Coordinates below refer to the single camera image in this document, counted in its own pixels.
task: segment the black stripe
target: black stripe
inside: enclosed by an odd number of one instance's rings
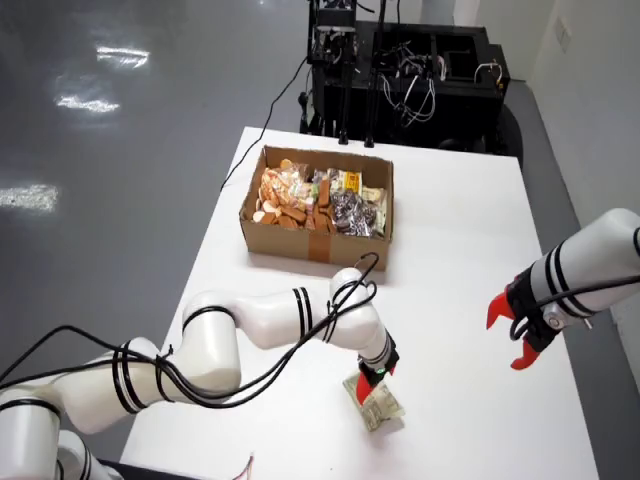
[[[89,453],[89,449],[87,448],[87,445],[84,445],[84,451],[85,451],[85,455],[86,455],[86,459],[87,459],[87,480],[91,479],[91,454]]]
[[[556,258],[555,258],[554,264],[556,267],[556,275],[558,276],[558,282],[560,282],[560,288],[562,288],[562,290],[566,292],[569,290],[569,284],[564,278],[564,274],[562,273],[562,264],[560,262],[560,251],[562,249],[562,245],[564,245],[564,242],[558,245],[558,248],[556,249]],[[582,302],[580,302],[580,300],[578,300],[574,295],[568,296],[567,300],[569,300],[569,303],[571,303],[576,308],[576,310],[581,311],[580,314],[582,316],[585,316],[585,315],[591,316],[596,314],[596,312],[594,312],[590,308],[585,307],[582,304]]]
[[[307,295],[307,289],[300,287],[302,295],[304,296],[304,303],[307,307],[307,332],[310,332],[313,328],[313,314],[311,313],[311,303],[309,302],[309,295]]]
[[[640,256],[640,227],[636,228],[636,231],[633,232],[633,245],[636,247],[636,253]]]
[[[46,400],[41,400],[39,398],[18,398],[16,400],[11,400],[0,405],[0,412],[13,407],[41,407],[46,408],[51,413],[54,413],[58,418],[60,418],[61,415],[58,407],[56,407],[52,403],[47,402]]]
[[[551,292],[551,295],[555,295],[556,293],[558,293],[558,290],[556,289],[555,284],[553,283],[553,277],[551,276],[551,256],[553,255],[553,253],[556,251],[556,249],[551,250],[549,252],[549,254],[547,255],[547,258],[545,259],[545,263],[544,263],[544,274],[547,277],[547,285],[549,285],[549,291]],[[564,312],[571,316],[571,317],[579,317],[580,314],[576,314],[575,312],[572,312],[569,307],[567,307],[567,304],[564,303],[564,301],[562,299],[557,300],[556,303],[558,304],[558,306],[564,310]]]
[[[304,313],[302,313],[302,299],[298,293],[298,289],[294,288],[293,293],[298,301],[298,314],[300,315],[300,338],[304,337]]]
[[[124,344],[125,350],[127,351],[129,350],[130,343],[131,343],[131,340],[129,340],[127,343]],[[124,388],[127,389],[127,393],[129,394],[129,397],[131,397],[131,401],[133,402],[133,404],[136,407],[138,407],[139,410],[144,410],[145,408],[147,408],[147,406],[140,401],[140,398],[138,398],[136,391],[133,389],[133,383],[131,382],[131,377],[129,376],[129,355],[128,354],[122,355],[122,374],[124,375]]]
[[[64,467],[62,466],[62,462],[56,460],[56,464],[58,465],[58,470],[60,470],[60,480],[64,480]]]
[[[391,347],[391,345],[389,345],[389,335],[387,335],[387,338],[385,339],[385,342],[384,342],[384,348],[382,349],[382,352],[380,353],[380,355],[378,355],[378,356],[376,356],[374,358],[365,358],[365,360],[367,361],[367,363],[378,363],[378,362],[380,362],[384,358],[384,356],[387,354],[387,352],[389,351],[389,347]]]
[[[111,362],[111,375],[113,376],[113,387],[116,390],[116,395],[118,396],[118,400],[120,400],[120,405],[131,415],[135,415],[136,411],[131,408],[129,402],[122,393],[122,386],[120,385],[120,375],[118,375],[118,352],[113,352],[113,361]]]
[[[84,440],[80,440],[82,442],[82,446],[84,447],[84,462],[82,464],[82,473],[80,474],[80,480],[87,480],[89,477],[87,476],[87,467],[89,466],[89,449],[87,445],[84,443]]]
[[[196,310],[195,312],[193,312],[191,315],[189,315],[189,317],[187,317],[187,319],[182,324],[182,333],[184,333],[184,331],[186,330],[187,326],[193,320],[195,320],[197,317],[199,317],[203,313],[208,313],[208,312],[222,312],[222,313],[226,313],[231,318],[233,318],[233,313],[231,313],[231,311],[228,308],[224,308],[224,307],[221,307],[219,305],[210,305],[208,307],[202,307],[202,308],[199,308],[198,310]]]

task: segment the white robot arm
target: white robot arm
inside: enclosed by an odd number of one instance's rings
[[[537,260],[490,304],[487,328],[513,320],[524,336],[515,370],[528,368],[562,329],[640,291],[640,217],[614,209]]]
[[[357,351],[362,372],[358,397],[363,402],[398,361],[395,343],[370,303],[375,290],[367,287],[375,289],[375,284],[364,282],[372,267],[364,274],[356,268],[338,272],[328,301],[303,287],[264,297],[203,292],[185,308],[182,344],[167,357],[159,358],[149,340],[136,338],[89,362],[84,371],[3,390],[0,479],[53,478],[63,413],[90,434],[162,400],[210,408],[242,404],[246,399],[228,401],[245,390],[239,388],[238,328],[263,349],[297,342],[279,362],[280,369],[311,338]],[[157,360],[141,362],[140,355]]]

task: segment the brown packing tape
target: brown packing tape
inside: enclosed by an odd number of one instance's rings
[[[331,237],[315,232],[309,233],[309,260],[329,263],[331,259]]]

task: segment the cardboard box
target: cardboard box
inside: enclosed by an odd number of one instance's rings
[[[306,163],[311,166],[311,171],[337,168],[362,172],[364,185],[386,189],[387,218],[384,239],[254,223],[252,218],[256,210],[262,173],[266,167],[277,168],[285,158],[295,163]],[[376,270],[384,270],[393,237],[393,163],[364,155],[265,146],[253,173],[249,192],[240,209],[240,225],[250,252],[342,266],[353,266],[363,254],[376,252],[380,256]]]

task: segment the white table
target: white table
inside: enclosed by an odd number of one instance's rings
[[[235,164],[259,130],[246,128]],[[267,131],[264,143],[375,155],[395,164],[395,230],[374,304],[397,342],[388,378],[405,407],[367,433],[342,387],[356,354],[310,342],[272,388],[249,404],[212,411],[156,404],[138,415],[121,461],[177,474],[231,478],[255,453],[254,479],[580,479],[596,466],[564,342],[525,371],[489,301],[541,252],[514,158],[376,145]],[[223,190],[171,323],[180,343],[185,302],[205,289],[328,292],[337,267],[252,255],[238,210],[258,158],[254,147]],[[239,333],[244,380],[283,349],[261,351]]]

